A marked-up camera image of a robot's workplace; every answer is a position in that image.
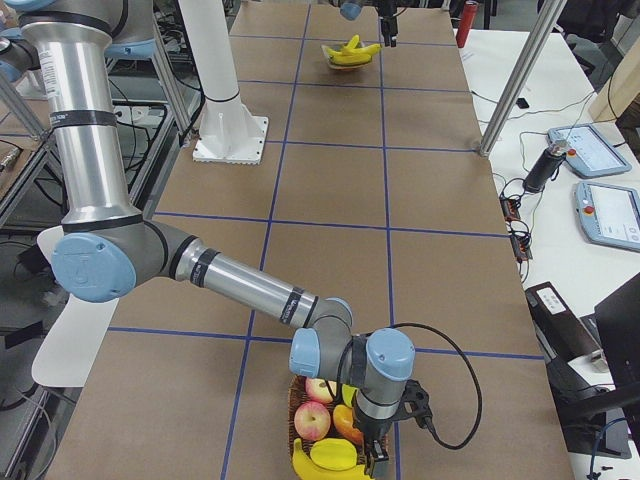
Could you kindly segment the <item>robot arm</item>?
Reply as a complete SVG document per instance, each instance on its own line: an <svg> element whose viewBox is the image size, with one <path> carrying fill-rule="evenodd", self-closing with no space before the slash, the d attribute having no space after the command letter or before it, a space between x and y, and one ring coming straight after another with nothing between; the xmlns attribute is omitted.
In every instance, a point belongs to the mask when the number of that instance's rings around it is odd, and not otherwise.
<svg viewBox="0 0 640 480"><path fill-rule="evenodd" d="M399 2L395 0L338 0L330 1L330 4L339 9L341 16L349 21L354 21L361 14L365 6L371 6L376 10L380 33L385 47L395 47L398 36L398 8Z"/></svg>
<svg viewBox="0 0 640 480"><path fill-rule="evenodd" d="M293 328L292 372L357 388L354 420L364 439L365 471L381 478L388 462L384 437L406 417L411 340L391 328L353 334L344 300L322 299L208 248L194 235L147 221L129 198L105 58L154 54L151 3L15 1L12 8L23 38L38 53L69 199L51 260L57 281L79 299L102 303L168 277Z"/></svg>

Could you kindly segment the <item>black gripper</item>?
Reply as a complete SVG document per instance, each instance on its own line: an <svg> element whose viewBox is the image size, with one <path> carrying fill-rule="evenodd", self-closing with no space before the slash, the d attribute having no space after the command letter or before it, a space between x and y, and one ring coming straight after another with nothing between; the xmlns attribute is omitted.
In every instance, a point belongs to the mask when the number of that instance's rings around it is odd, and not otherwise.
<svg viewBox="0 0 640 480"><path fill-rule="evenodd" d="M355 407L353 412L354 426L363 435L365 474L370 478L374 475L386 475L389 455L385 446L385 436L392 426L392 420L370 417L359 407Z"/></svg>
<svg viewBox="0 0 640 480"><path fill-rule="evenodd" d="M388 47L395 47L398 35L397 0L378 0L377 12L380 19L381 35Z"/></svg>

